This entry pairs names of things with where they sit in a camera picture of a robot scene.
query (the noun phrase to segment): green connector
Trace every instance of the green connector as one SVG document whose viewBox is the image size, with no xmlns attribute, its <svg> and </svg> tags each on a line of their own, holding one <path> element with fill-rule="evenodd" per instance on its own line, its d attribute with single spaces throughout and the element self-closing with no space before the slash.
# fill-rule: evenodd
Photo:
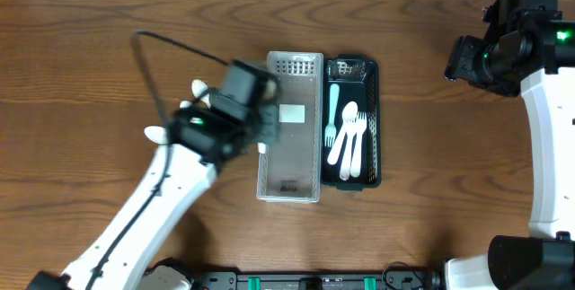
<svg viewBox="0 0 575 290">
<path fill-rule="evenodd" d="M 258 277 L 250 277 L 248 279 L 248 290 L 260 290 L 260 279 Z"/>
<path fill-rule="evenodd" d="M 377 290 L 377 280 L 374 277 L 366 277 L 363 282 L 366 285 L 366 290 Z"/>
</svg>

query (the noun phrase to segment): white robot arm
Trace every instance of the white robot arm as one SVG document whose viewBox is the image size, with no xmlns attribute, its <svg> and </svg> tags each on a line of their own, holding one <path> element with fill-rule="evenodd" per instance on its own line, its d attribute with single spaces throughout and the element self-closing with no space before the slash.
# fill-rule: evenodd
<svg viewBox="0 0 575 290">
<path fill-rule="evenodd" d="M 462 37 L 446 77 L 523 97 L 533 150 L 531 237 L 496 236 L 487 254 L 451 259 L 445 264 L 446 288 L 570 288 L 575 264 L 570 236 L 575 233 L 575 24 L 561 21 L 557 0 L 497 0 L 484 11 L 483 20 L 490 24 L 485 38 Z"/>
<path fill-rule="evenodd" d="M 534 197 L 529 234 L 554 239 L 575 232 L 575 68 L 539 70 L 521 82 L 533 150 Z M 447 289 L 497 289 L 488 255 L 446 263 Z"/>
<path fill-rule="evenodd" d="M 172 162 L 162 185 L 161 194 L 152 198 L 144 212 L 128 229 L 111 252 L 108 262 L 92 289 L 136 289 L 147 265 L 165 238 L 191 204 L 201 196 L 217 177 L 213 164 L 200 162 L 201 156 L 183 145 L 172 146 Z M 168 146 L 158 146 L 154 160 L 134 194 L 118 212 L 104 233 L 80 256 L 68 265 L 63 275 L 70 276 L 67 286 L 85 289 L 102 255 L 111 247 L 129 220 L 148 200 L 165 166 Z M 170 289 L 189 286 L 185 278 L 169 279 Z"/>
</svg>

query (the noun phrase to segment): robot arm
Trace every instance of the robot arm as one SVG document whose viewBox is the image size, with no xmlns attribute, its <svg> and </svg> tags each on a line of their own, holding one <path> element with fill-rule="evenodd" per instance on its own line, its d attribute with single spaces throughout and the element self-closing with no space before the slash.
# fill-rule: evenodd
<svg viewBox="0 0 575 290">
<path fill-rule="evenodd" d="M 152 32 L 135 35 L 154 37 L 227 65 Z M 224 164 L 244 153 L 251 143 L 272 145 L 277 141 L 280 87 L 265 66 L 235 60 L 228 67 L 222 90 L 208 89 L 198 97 L 197 101 L 209 92 L 209 108 L 194 102 L 176 110 L 168 120 L 139 42 L 132 44 L 167 129 L 164 142 L 168 144 L 157 148 L 136 191 L 98 240 L 61 277 L 40 272 L 29 289 L 135 289 L 168 233 L 211 186 Z M 190 283 L 180 277 L 165 279 L 171 284 L 163 281 L 162 288 L 188 289 Z"/>
<path fill-rule="evenodd" d="M 533 149 L 532 237 L 575 232 L 575 68 L 539 70 L 521 82 Z"/>
<path fill-rule="evenodd" d="M 483 39 L 460 38 L 447 79 L 522 95 L 534 164 L 530 238 L 496 236 L 487 254 L 451 259 L 447 289 L 572 288 L 575 267 L 575 23 L 557 0 L 497 0 Z"/>
<path fill-rule="evenodd" d="M 201 156 L 183 145 L 174 145 L 172 162 L 162 192 L 155 196 L 145 211 L 113 249 L 101 275 L 92 289 L 136 289 L 148 263 L 165 238 L 191 204 L 209 189 L 217 177 L 213 164 L 202 164 Z M 168 147 L 158 146 L 154 160 L 134 194 L 118 212 L 104 233 L 80 258 L 64 270 L 70 289 L 85 289 L 103 253 L 121 233 L 124 226 L 142 207 L 162 174 Z"/>
</svg>

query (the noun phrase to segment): plastic cutlery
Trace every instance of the plastic cutlery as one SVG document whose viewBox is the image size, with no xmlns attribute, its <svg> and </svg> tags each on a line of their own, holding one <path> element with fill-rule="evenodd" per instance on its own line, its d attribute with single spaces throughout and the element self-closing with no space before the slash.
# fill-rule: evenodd
<svg viewBox="0 0 575 290">
<path fill-rule="evenodd" d="M 332 83 L 330 86 L 330 122 L 325 127 L 325 142 L 326 147 L 332 147 L 335 141 L 335 134 L 337 130 L 333 121 L 335 120 L 335 109 L 338 107 L 338 99 L 340 98 L 340 86 L 336 83 Z"/>
<path fill-rule="evenodd" d="M 188 108 L 189 106 L 191 106 L 191 101 L 181 101 L 180 102 L 180 108 Z"/>
<path fill-rule="evenodd" d="M 335 138 L 335 144 L 333 145 L 330 154 L 327 157 L 327 163 L 334 165 L 338 162 L 340 158 L 341 147 L 343 146 L 343 138 L 346 136 L 346 132 L 349 127 L 349 123 L 355 120 L 358 115 L 358 105 L 354 101 L 350 101 L 341 112 L 341 118 L 343 119 L 343 125 L 341 125 L 340 133 Z"/>
<path fill-rule="evenodd" d="M 356 119 L 351 119 L 348 122 L 348 139 L 345 144 L 345 152 L 343 153 L 343 160 L 341 160 L 341 168 L 340 168 L 340 179 L 347 180 L 349 179 L 349 173 L 351 170 L 351 146 L 353 143 L 353 137 L 356 135 Z"/>
<path fill-rule="evenodd" d="M 195 79 L 191 82 L 191 94 L 195 98 L 198 98 L 205 90 L 207 90 L 207 88 L 208 85 L 199 79 Z M 209 103 L 209 93 L 202 97 L 201 100 L 206 104 L 206 106 L 208 106 L 208 108 L 211 107 Z"/>
<path fill-rule="evenodd" d="M 366 112 L 360 112 L 358 114 L 354 128 L 356 129 L 358 138 L 356 138 L 356 145 L 353 148 L 353 158 L 351 159 L 350 174 L 353 178 L 357 178 L 361 173 L 361 138 L 367 128 Z"/>
<path fill-rule="evenodd" d="M 163 127 L 157 127 L 157 126 L 146 127 L 144 129 L 144 134 L 150 141 L 156 144 L 159 145 L 166 144 L 167 139 Z"/>
</svg>

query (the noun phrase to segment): white plastic fork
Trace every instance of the white plastic fork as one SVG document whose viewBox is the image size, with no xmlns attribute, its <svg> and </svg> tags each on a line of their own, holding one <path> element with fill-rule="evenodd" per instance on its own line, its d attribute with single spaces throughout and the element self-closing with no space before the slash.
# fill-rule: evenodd
<svg viewBox="0 0 575 290">
<path fill-rule="evenodd" d="M 367 128 L 367 114 L 366 112 L 360 112 L 356 123 L 354 125 L 358 137 L 356 138 L 356 145 L 353 148 L 353 158 L 351 159 L 351 170 L 350 175 L 353 178 L 357 178 L 361 173 L 361 137 Z"/>
<path fill-rule="evenodd" d="M 335 134 L 337 133 L 337 130 L 335 128 L 335 124 L 333 124 L 333 121 L 335 120 L 335 109 L 338 106 L 339 98 L 340 86 L 336 83 L 332 83 L 330 86 L 330 122 L 325 127 L 325 132 L 323 133 L 325 135 L 324 145 L 326 147 L 332 147 L 333 142 L 335 142 Z"/>
<path fill-rule="evenodd" d="M 348 138 L 345 144 L 345 152 L 343 152 L 343 159 L 341 160 L 341 168 L 340 168 L 340 179 L 347 180 L 349 179 L 349 174 L 351 170 L 351 146 L 353 143 L 353 137 L 356 135 L 356 120 L 354 118 L 348 122 L 348 130 L 346 134 Z"/>
<path fill-rule="evenodd" d="M 334 165 L 338 162 L 340 158 L 341 147 L 343 146 L 343 139 L 346 136 L 348 128 L 351 128 L 351 122 L 356 120 L 356 116 L 358 115 L 358 105 L 354 101 L 348 102 L 347 105 L 343 108 L 341 112 L 341 119 L 343 120 L 343 124 L 341 125 L 340 133 L 335 138 L 335 143 L 333 144 L 332 150 L 330 154 L 327 156 L 327 163 L 330 165 Z"/>
</svg>

